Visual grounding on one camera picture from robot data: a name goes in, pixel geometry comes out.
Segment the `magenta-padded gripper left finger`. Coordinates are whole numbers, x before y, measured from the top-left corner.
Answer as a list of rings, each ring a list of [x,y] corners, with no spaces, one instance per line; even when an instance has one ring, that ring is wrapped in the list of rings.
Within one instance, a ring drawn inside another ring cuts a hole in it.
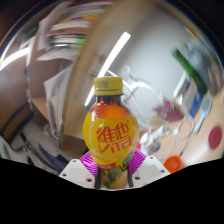
[[[72,159],[60,173],[60,177],[84,188],[101,187],[100,171],[90,153],[84,154],[80,159]]]

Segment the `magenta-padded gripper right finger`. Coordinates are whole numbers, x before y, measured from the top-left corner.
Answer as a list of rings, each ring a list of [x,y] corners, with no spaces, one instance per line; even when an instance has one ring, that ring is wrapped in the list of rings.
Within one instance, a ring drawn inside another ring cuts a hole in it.
[[[128,185],[130,188],[140,188],[169,174],[155,156],[146,156],[136,150],[128,166]]]

